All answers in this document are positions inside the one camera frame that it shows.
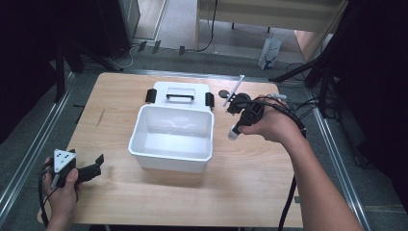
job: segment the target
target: wrist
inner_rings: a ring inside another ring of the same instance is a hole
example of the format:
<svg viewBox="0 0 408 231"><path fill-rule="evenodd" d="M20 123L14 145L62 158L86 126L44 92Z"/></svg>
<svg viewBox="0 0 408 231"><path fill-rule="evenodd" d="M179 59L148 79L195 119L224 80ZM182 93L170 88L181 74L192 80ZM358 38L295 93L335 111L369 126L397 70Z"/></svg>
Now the wrist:
<svg viewBox="0 0 408 231"><path fill-rule="evenodd" d="M46 230L69 230L72 222L73 217L52 215Z"/></svg>

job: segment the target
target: left hand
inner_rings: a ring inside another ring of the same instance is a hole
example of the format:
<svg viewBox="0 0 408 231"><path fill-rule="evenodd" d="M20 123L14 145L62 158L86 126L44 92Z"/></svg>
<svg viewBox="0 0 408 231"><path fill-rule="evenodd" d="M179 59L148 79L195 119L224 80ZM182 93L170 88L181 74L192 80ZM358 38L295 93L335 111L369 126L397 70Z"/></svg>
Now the left hand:
<svg viewBox="0 0 408 231"><path fill-rule="evenodd" d="M57 188L52 194L51 173L47 172L42 184L42 191L46 195L50 195L48 201L51 205L51 219L47 230L67 230L76 216L77 194L75 182L78 179L78 169L72 169L65 178L65 186Z"/></svg>

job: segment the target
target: right hand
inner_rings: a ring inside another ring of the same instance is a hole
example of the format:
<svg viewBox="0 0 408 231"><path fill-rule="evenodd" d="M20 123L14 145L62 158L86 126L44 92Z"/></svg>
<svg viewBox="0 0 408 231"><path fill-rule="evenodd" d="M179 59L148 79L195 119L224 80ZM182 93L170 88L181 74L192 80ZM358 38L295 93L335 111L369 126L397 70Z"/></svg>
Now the right hand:
<svg viewBox="0 0 408 231"><path fill-rule="evenodd" d="M277 104L274 100L265 100L271 104ZM272 107L265 106L261 120L252 126L240 126L240 132L245 135L261 135L267 141L280 142L282 144L302 136L297 125L286 115L276 111Z"/></svg>

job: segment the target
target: bin handle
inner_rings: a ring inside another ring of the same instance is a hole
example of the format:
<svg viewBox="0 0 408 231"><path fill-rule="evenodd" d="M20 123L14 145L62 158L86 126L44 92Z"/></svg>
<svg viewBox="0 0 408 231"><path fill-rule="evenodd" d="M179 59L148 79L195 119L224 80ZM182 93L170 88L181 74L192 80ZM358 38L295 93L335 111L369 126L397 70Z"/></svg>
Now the bin handle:
<svg viewBox="0 0 408 231"><path fill-rule="evenodd" d="M178 97L178 98L190 98L191 100L194 100L194 95L190 94L166 94L167 99L170 97Z"/></svg>

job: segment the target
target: wooden table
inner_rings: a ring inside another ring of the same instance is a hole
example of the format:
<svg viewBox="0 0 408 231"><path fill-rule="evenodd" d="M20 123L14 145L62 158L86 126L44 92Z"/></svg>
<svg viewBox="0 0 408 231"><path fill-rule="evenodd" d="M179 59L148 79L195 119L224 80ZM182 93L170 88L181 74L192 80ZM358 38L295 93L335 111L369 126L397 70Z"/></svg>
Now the wooden table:
<svg viewBox="0 0 408 231"><path fill-rule="evenodd" d="M216 106L213 158L204 173L143 169L127 147L144 105L157 81L203 83ZM217 96L236 81L103 73L68 149L77 166L94 163L103 153L102 175L79 193L75 222L92 224L276 227L284 208L293 169L282 145L258 136L227 134L239 116L225 113ZM277 92L270 83L243 82L239 92L252 97ZM300 205L293 203L287 227L301 227Z"/></svg>

